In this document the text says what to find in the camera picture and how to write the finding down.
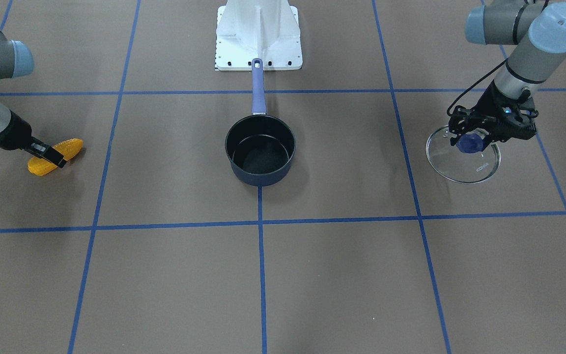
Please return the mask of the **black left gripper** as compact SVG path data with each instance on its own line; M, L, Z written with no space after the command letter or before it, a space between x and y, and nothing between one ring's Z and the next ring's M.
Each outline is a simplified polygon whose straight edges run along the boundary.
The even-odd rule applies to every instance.
M452 147L487 147L489 134L493 141L506 142L511 138L529 140L538 132L538 111L528 87L521 88L519 97L513 99L492 82L479 99L477 111L455 107L448 115L449 131L454 134ZM483 137L476 134L476 138L467 138L477 129L484 130Z

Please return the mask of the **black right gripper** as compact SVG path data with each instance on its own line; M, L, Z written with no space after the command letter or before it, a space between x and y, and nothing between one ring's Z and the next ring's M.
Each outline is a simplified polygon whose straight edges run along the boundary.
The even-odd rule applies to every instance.
M33 157L43 159L54 164L57 168L63 168L66 164L64 155L49 144L39 139L33 139L32 128L27 121L15 112L10 113L10 122L0 132L0 148L3 150L24 150Z

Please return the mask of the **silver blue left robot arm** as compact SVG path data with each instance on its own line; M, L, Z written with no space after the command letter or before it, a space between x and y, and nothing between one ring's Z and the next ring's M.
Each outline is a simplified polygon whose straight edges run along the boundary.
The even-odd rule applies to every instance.
M482 45L514 45L509 58L472 108L451 104L450 144L466 154L491 143L529 140L537 134L533 96L566 60L566 1L495 0L475 7L465 38Z

